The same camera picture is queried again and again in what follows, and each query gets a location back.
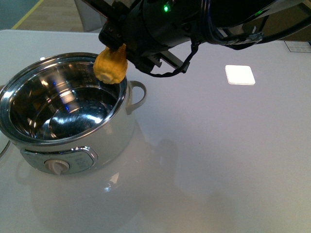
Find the floor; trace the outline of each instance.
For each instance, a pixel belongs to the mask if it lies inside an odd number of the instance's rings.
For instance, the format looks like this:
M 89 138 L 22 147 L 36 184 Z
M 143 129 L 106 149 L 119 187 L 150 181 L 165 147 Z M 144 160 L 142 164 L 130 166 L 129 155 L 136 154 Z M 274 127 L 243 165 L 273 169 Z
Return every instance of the floor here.
M 16 29 L 83 32 L 74 0 L 43 0 Z
M 16 29 L 83 32 L 74 0 L 40 0 L 39 2 L 39 6 Z M 305 4 L 305 10 L 294 7 L 271 16 L 263 30 L 264 33 L 269 35 L 286 29 L 310 15 L 311 0 L 305 1 Z M 311 41 L 311 26 L 286 39 Z

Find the wooden floor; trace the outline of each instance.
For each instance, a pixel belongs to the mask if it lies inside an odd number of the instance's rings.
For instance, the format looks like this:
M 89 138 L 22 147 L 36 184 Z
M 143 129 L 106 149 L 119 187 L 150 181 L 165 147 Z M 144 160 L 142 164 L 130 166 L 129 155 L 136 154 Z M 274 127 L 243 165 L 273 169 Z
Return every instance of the wooden floor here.
M 17 29 L 83 32 L 74 0 L 43 0 Z

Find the pot handle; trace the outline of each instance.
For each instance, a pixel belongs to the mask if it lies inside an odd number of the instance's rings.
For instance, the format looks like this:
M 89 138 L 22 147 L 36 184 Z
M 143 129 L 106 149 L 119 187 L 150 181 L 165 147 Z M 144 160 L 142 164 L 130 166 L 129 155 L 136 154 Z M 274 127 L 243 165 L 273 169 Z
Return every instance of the pot handle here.
M 137 103 L 129 104 L 128 106 L 126 106 L 126 113 L 128 115 L 130 115 L 135 109 L 142 106 L 144 104 L 144 102 L 146 101 L 146 97 L 147 97 L 147 88 L 144 84 L 142 84 L 141 82 L 138 82 L 138 81 L 129 81 L 129 82 L 131 84 L 132 90 L 135 86 L 140 87 L 144 91 L 144 96 Z

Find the black cable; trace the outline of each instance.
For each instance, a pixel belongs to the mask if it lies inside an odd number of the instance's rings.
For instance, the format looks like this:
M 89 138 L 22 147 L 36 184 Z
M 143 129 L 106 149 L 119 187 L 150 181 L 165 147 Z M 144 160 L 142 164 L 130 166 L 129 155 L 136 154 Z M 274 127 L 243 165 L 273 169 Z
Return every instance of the black cable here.
M 311 16 L 307 17 L 303 21 L 297 23 L 296 25 L 294 25 L 294 26 L 292 26 L 286 30 L 283 30 L 279 33 L 264 37 L 262 41 L 258 42 L 258 44 L 264 44 L 264 43 L 268 43 L 271 41 L 283 39 L 289 35 L 292 35 L 298 31 L 310 26 L 310 25 L 311 25 Z
M 192 59 L 192 57 L 197 53 L 197 51 L 199 50 L 199 45 L 200 43 L 194 42 L 192 41 L 191 44 L 191 53 L 188 55 L 188 57 L 185 59 L 185 61 L 183 62 L 183 64 L 181 65 L 180 68 L 175 69 L 173 72 L 167 72 L 164 74 L 153 74 L 150 72 L 146 72 L 144 70 L 141 70 L 141 72 L 145 73 L 145 74 L 149 74 L 152 77 L 156 77 L 156 78 L 167 78 L 167 77 L 172 77 L 175 76 L 179 73 L 181 73 L 190 63 L 190 60 Z
M 269 15 L 267 15 L 267 16 L 265 16 L 265 17 L 263 18 L 263 21 L 262 21 L 262 23 L 261 23 L 261 26 L 260 26 L 260 28 L 258 29 L 259 32 L 261 32 L 261 31 L 263 30 L 264 26 L 266 25 L 266 22 L 267 22 L 268 18 L 269 18 Z

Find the pot rim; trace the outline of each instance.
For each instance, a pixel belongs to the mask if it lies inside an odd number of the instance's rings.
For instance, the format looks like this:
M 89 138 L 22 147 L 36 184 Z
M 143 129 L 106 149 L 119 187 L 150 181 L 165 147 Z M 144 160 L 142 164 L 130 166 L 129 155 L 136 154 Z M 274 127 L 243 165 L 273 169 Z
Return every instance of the pot rim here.
M 17 73 L 11 80 L 7 82 L 7 84 L 4 86 L 4 88 L 0 91 L 0 130 L 3 132 L 4 135 L 6 135 L 10 140 L 13 142 L 19 142 L 23 145 L 27 146 L 58 146 L 63 144 L 68 144 L 74 141 L 77 141 L 81 138 L 84 138 L 95 131 L 101 129 L 104 127 L 107 123 L 109 123 L 113 117 L 120 111 L 120 109 L 125 104 L 125 100 L 128 96 L 128 92 L 131 91 L 129 89 L 127 78 L 125 77 L 119 84 L 119 95 L 116 104 L 114 105 L 111 112 L 105 117 L 105 119 L 102 120 L 100 124 L 94 125 L 90 129 L 87 129 L 81 133 L 75 134 L 73 136 L 64 137 L 60 139 L 54 139 L 54 140 L 46 140 L 46 139 L 39 139 L 34 138 L 28 135 L 23 134 L 20 130 L 18 130 L 14 124 L 11 121 L 10 118 L 10 108 L 11 108 L 11 102 L 14 96 L 14 93 L 16 92 L 16 87 L 18 87 L 18 84 L 21 80 L 23 80 L 23 77 L 25 79 L 25 76 L 30 73 L 34 73 L 37 70 L 43 70 L 44 68 L 50 67 L 52 64 L 59 64 L 63 60 L 70 60 L 70 59 L 76 59 L 78 61 L 79 58 L 82 60 L 79 61 L 88 61 L 90 63 L 94 63 L 96 57 L 98 55 L 95 53 L 88 53 L 88 52 L 72 52 L 72 53 L 63 53 L 55 56 L 48 57 L 42 61 L 38 61 L 36 63 L 33 63 L 29 65 L 28 67 L 21 70 L 19 73 Z

